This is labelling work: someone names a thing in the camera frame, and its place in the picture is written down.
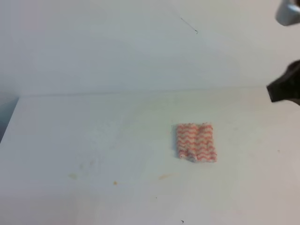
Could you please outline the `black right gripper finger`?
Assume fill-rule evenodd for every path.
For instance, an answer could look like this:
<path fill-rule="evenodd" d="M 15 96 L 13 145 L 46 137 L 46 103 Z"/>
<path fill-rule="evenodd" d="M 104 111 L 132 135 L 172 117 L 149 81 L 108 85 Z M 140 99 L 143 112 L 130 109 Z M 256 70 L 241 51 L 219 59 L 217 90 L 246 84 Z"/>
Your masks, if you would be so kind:
<path fill-rule="evenodd" d="M 267 86 L 271 102 L 288 100 L 300 104 L 300 61 L 294 61 L 285 72 Z"/>

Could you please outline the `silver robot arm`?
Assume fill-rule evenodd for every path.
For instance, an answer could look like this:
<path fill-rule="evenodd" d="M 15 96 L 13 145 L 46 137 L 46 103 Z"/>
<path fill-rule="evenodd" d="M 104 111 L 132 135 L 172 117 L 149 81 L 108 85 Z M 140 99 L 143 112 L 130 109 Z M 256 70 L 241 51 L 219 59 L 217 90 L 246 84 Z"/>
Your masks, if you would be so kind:
<path fill-rule="evenodd" d="M 276 21 L 283 26 L 300 23 L 300 2 L 298 0 L 281 1 Z M 300 61 L 296 60 L 288 65 L 285 72 L 267 85 L 271 102 L 288 100 L 300 104 Z"/>

